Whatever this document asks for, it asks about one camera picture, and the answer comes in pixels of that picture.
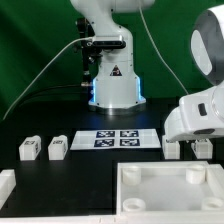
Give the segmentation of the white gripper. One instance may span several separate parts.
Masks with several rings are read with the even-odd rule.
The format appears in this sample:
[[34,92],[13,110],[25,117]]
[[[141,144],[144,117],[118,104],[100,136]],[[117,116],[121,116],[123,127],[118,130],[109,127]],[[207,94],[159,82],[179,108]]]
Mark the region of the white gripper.
[[224,89],[212,87],[182,97],[164,129],[169,142],[224,137]]

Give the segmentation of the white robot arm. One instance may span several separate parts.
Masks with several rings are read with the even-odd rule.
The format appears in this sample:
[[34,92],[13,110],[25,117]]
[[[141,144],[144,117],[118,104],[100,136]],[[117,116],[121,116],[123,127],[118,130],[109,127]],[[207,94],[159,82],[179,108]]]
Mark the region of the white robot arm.
[[[113,115],[144,105],[133,68],[132,34],[114,23],[112,15],[148,8],[155,0],[70,1],[93,28],[87,45],[102,51],[90,107]],[[198,17],[190,46],[197,67],[212,87],[179,100],[164,124],[169,142],[224,137],[224,5]]]

